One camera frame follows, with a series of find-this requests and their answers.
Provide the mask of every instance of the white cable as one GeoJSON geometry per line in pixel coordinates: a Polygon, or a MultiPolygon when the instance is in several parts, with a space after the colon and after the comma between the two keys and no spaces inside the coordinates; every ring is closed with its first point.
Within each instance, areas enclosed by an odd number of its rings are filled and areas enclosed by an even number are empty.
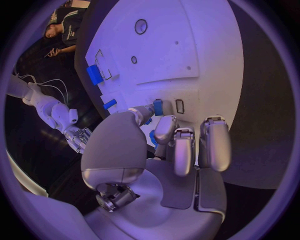
{"type": "Polygon", "coordinates": [[[26,74],[26,75],[18,76],[18,77],[19,77],[20,79],[24,79],[24,78],[26,78],[26,77],[31,77],[31,78],[33,79],[34,83],[37,84],[37,85],[42,85],[42,86],[45,86],[45,87],[53,87],[53,88],[56,88],[56,89],[60,92],[60,94],[62,95],[64,104],[65,104],[65,105],[68,105],[68,89],[67,89],[66,84],[65,84],[62,80],[60,80],[60,79],[52,79],[52,80],[45,81],[45,82],[42,82],[42,83],[37,83],[36,78],[35,78],[34,76],[30,75],[30,74],[26,74]],[[66,99],[65,99],[65,96],[64,96],[64,94],[62,93],[62,91],[59,90],[56,86],[45,85],[46,83],[49,83],[49,82],[52,82],[52,81],[61,81],[61,82],[62,82],[62,84],[64,85],[64,88],[65,88],[65,92],[66,92],[66,99]]]}

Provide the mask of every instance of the black background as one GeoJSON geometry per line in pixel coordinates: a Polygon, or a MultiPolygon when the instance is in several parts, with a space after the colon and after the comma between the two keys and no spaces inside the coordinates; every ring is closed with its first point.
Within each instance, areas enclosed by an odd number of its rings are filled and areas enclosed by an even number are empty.
{"type": "MultiPolygon", "coordinates": [[[[13,2],[6,1],[5,8],[7,14],[1,16],[1,39],[0,48],[4,47],[7,37],[12,32],[14,26],[18,23],[19,14],[23,15],[26,9],[29,9],[34,2],[33,0],[13,2]]],[[[274,12],[279,16],[280,20],[288,28],[291,35],[294,37],[296,43],[300,43],[299,29],[300,29],[300,2],[297,0],[264,0],[274,12]]],[[[15,216],[14,212],[9,208],[9,204],[1,192],[0,196],[1,206],[2,206],[2,219],[3,229],[10,229],[10,237],[17,237],[22,235],[22,238],[33,239],[33,236],[28,233],[26,228],[21,224],[20,220],[15,216]]],[[[300,202],[299,192],[295,196],[289,209],[286,211],[284,216],[279,220],[276,226],[269,232],[264,239],[274,239],[275,237],[285,236],[289,238],[292,234],[297,236],[298,229],[296,223],[299,222],[298,216],[299,211],[297,211],[297,204],[300,202]]]]}

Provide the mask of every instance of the hand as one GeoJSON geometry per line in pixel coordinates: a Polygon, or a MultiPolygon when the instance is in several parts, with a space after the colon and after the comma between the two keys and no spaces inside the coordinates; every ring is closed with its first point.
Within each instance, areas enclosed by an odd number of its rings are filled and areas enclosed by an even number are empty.
{"type": "Polygon", "coordinates": [[[52,58],[57,56],[58,54],[60,54],[62,52],[61,49],[56,49],[54,50],[54,48],[50,51],[50,53],[48,54],[48,57],[52,58]]]}

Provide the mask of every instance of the blue clip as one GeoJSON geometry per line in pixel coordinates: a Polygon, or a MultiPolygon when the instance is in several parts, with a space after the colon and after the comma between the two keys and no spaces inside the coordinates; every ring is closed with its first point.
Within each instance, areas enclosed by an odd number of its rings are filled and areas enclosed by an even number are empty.
{"type": "Polygon", "coordinates": [[[150,117],[149,120],[144,125],[149,125],[152,122],[152,118],[150,117]]]}
{"type": "Polygon", "coordinates": [[[154,138],[154,130],[152,130],[149,133],[149,137],[151,139],[151,142],[155,145],[154,149],[156,150],[158,148],[158,143],[156,142],[155,138],[154,138]]]}
{"type": "Polygon", "coordinates": [[[86,71],[87,71],[92,83],[94,84],[94,86],[103,82],[103,78],[102,78],[100,71],[96,64],[87,67],[86,71]]]}
{"type": "Polygon", "coordinates": [[[103,105],[103,108],[104,108],[105,110],[107,110],[107,109],[109,109],[110,107],[112,107],[112,106],[115,105],[115,104],[117,104],[117,101],[116,101],[115,99],[113,99],[113,100],[110,100],[109,102],[105,103],[105,104],[103,105]]]}
{"type": "Polygon", "coordinates": [[[155,116],[164,115],[164,113],[163,113],[163,101],[162,100],[156,99],[153,102],[153,107],[154,107],[155,116]]]}

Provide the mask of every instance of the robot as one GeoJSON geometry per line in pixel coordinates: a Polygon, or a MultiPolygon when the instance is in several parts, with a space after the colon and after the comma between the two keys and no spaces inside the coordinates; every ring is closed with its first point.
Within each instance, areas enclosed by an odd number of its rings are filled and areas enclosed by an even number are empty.
{"type": "Polygon", "coordinates": [[[94,214],[100,212],[101,222],[113,223],[131,239],[165,240],[207,239],[224,221],[227,198],[220,172],[231,163],[231,142],[222,116],[209,116],[199,126],[196,163],[194,128],[180,127],[165,111],[154,130],[155,157],[147,159],[140,126],[155,114],[152,104],[113,113],[91,133],[75,126],[77,110],[42,94],[35,83],[12,75],[7,94],[34,106],[39,117],[82,154],[82,178],[98,192],[100,208],[94,214]]]}

